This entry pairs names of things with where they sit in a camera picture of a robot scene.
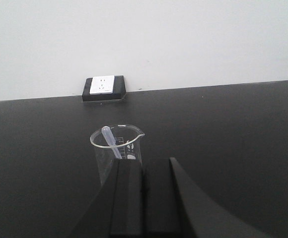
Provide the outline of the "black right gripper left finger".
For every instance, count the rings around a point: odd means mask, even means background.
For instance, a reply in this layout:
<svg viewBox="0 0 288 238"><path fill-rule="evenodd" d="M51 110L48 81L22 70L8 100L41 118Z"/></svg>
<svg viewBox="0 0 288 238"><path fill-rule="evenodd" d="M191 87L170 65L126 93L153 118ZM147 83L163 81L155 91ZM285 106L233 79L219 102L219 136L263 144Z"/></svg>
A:
<svg viewBox="0 0 288 238"><path fill-rule="evenodd" d="M113 168L70 238L142 238L142 166L115 160Z"/></svg>

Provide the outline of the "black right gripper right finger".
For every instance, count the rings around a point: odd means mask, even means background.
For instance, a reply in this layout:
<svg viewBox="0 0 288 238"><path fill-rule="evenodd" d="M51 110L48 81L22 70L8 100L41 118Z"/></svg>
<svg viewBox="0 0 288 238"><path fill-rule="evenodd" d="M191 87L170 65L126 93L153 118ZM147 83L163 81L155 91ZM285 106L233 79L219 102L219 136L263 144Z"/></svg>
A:
<svg viewBox="0 0 288 238"><path fill-rule="evenodd" d="M148 238L267 238L212 200L179 162L151 160L145 169Z"/></svg>

